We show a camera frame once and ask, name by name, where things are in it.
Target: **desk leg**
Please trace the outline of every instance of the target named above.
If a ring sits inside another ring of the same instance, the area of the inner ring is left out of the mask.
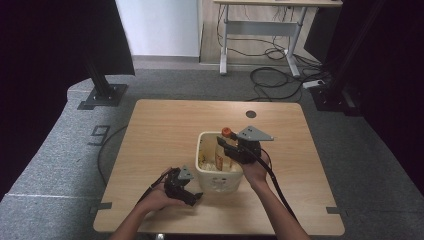
[[[295,59],[293,57],[293,51],[294,51],[294,48],[296,47],[297,40],[299,39],[300,30],[302,29],[303,20],[305,19],[307,9],[308,9],[307,7],[302,7],[302,11],[300,13],[300,18],[297,21],[296,30],[294,32],[293,39],[290,42],[289,49],[284,51],[284,53],[286,54],[287,62],[288,62],[290,69],[292,71],[293,77],[295,77],[295,78],[299,78],[300,73],[299,73],[299,70],[297,69],[296,62],[295,62]]]
[[[221,61],[219,64],[219,73],[221,75],[227,74],[227,23],[228,23],[228,8],[230,5],[225,5],[225,18],[224,18],[224,43],[221,48]]]

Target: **person's right hand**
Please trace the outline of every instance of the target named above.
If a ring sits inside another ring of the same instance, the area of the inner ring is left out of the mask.
[[[264,151],[262,151],[261,158],[266,164],[269,164],[269,158]],[[240,164],[240,166],[243,169],[244,176],[253,189],[261,187],[263,184],[268,185],[266,182],[267,172],[259,162],[255,161],[254,163]]]

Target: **gray rug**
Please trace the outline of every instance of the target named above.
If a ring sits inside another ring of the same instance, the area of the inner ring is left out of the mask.
[[[284,81],[275,73],[261,81]],[[93,85],[85,80],[68,91],[68,103],[48,138],[0,203],[0,239],[106,239],[92,224],[105,186],[98,154],[107,132],[128,124],[139,99],[244,101],[257,97],[249,72],[137,70],[133,76],[108,76],[128,84],[119,107],[77,110]],[[268,89],[287,96],[299,82]],[[424,199],[390,150],[361,117],[318,112],[307,90],[285,101],[299,102],[321,158],[346,233],[334,239],[422,239]],[[99,158],[106,180],[125,130],[104,146]],[[140,239],[151,236],[140,234]]]

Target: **white bucket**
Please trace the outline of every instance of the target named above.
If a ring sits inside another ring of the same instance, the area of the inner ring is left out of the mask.
[[[215,167],[216,137],[221,132],[202,132],[197,141],[196,169],[203,191],[234,192],[240,185],[243,169],[233,161],[231,171],[219,171]]]

